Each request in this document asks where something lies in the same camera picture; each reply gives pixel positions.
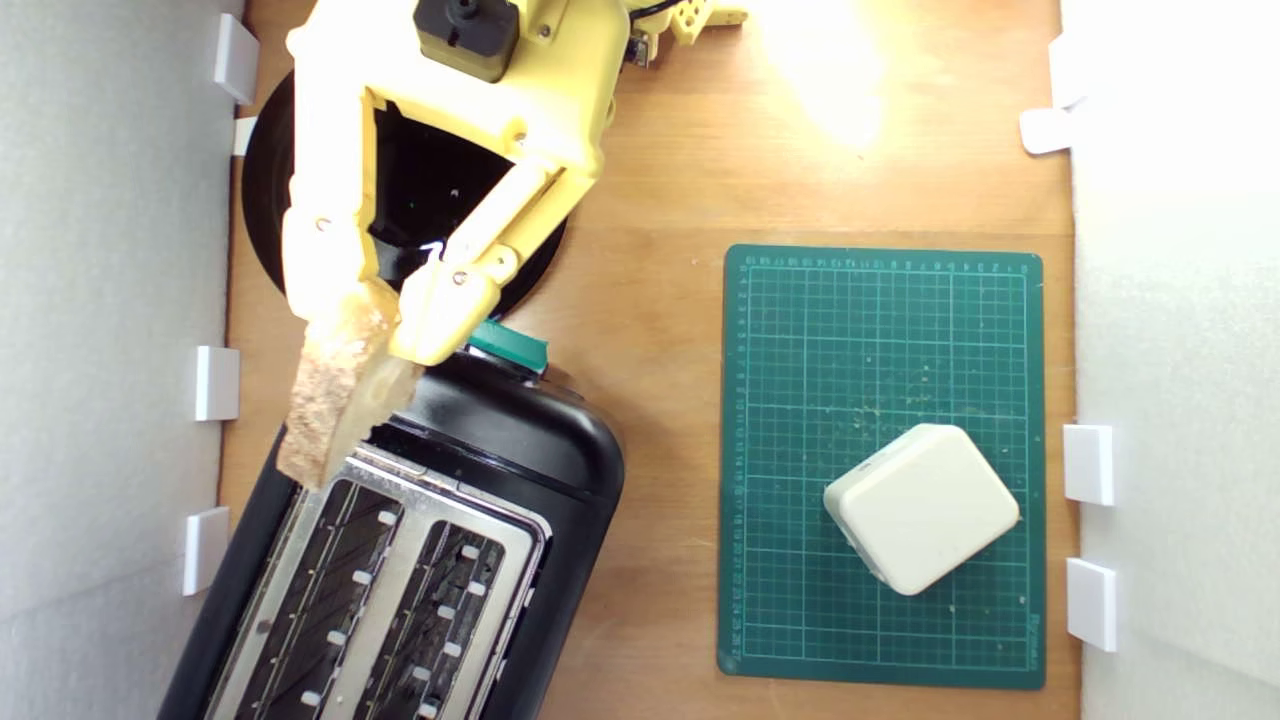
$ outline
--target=white wall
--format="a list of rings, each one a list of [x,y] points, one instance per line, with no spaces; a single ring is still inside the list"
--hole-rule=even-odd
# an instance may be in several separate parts
[[[1098,69],[1074,110],[1079,418],[1115,427],[1119,651],[1085,720],[1280,717],[1280,8],[1064,0]]]
[[[233,117],[210,76],[242,5],[0,0],[3,720],[154,715],[198,610]]]

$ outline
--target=white bracket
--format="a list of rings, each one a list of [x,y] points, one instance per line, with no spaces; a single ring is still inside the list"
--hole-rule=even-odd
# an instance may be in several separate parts
[[[257,88],[257,38],[230,13],[218,22],[218,55],[214,82],[241,105],[251,105]]]
[[[214,582],[230,541],[230,510],[214,507],[187,516],[187,561],[182,571],[182,594],[193,596]]]
[[[1019,118],[1023,147],[1032,155],[1066,150],[1075,141],[1071,108],[1088,96],[1093,83],[1089,47],[1076,33],[1057,36],[1048,44],[1052,108],[1024,110]]]
[[[243,158],[248,152],[248,138],[253,137],[257,115],[236,118],[236,136],[232,138],[232,158]]]
[[[239,350],[202,345],[196,348],[196,420],[239,416]]]
[[[1070,500],[1107,507],[1115,505],[1111,428],[1062,425],[1062,475]]]
[[[1066,632],[1103,652],[1116,651],[1116,571],[1066,560]]]

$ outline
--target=white foam board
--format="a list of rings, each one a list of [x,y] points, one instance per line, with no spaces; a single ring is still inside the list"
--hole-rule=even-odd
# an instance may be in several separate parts
[[[1080,506],[1080,555],[1123,579],[1119,652],[1084,650],[1084,719],[1274,720],[1280,6],[1062,15],[1106,68],[1071,109],[1076,411],[1124,438],[1117,506]]]

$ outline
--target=black toaster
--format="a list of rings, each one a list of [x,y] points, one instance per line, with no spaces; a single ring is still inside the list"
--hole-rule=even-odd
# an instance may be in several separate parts
[[[428,369],[323,492],[273,450],[161,720],[538,715],[622,452],[581,398],[492,350]]]

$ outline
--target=white block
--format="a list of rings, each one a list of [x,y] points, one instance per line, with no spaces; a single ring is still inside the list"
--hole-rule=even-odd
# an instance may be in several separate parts
[[[232,156],[243,158],[248,152],[248,140],[253,137],[257,115],[236,118],[236,136],[232,138]]]
[[[1066,150],[1074,140],[1071,114],[1060,108],[1023,110],[1019,118],[1023,147],[1032,155]]]
[[[1066,630],[1106,652],[1116,651],[1116,573],[1066,560]]]
[[[1048,44],[1048,78],[1055,108],[1070,108],[1088,95],[1093,77],[1091,51],[1078,35],[1069,32]]]
[[[1062,475],[1066,497],[1093,505],[1115,505],[1111,428],[1062,425]]]
[[[218,23],[218,55],[214,82],[241,105],[253,102],[257,86],[257,38],[236,19],[223,13]]]
[[[214,574],[227,555],[232,533],[232,514],[214,507],[187,516],[187,561],[182,573],[182,594],[193,596],[214,582]]]
[[[827,487],[870,571],[916,594],[1018,523],[1018,501],[965,432],[916,425]]]
[[[239,416],[239,350],[202,345],[196,350],[196,420]]]

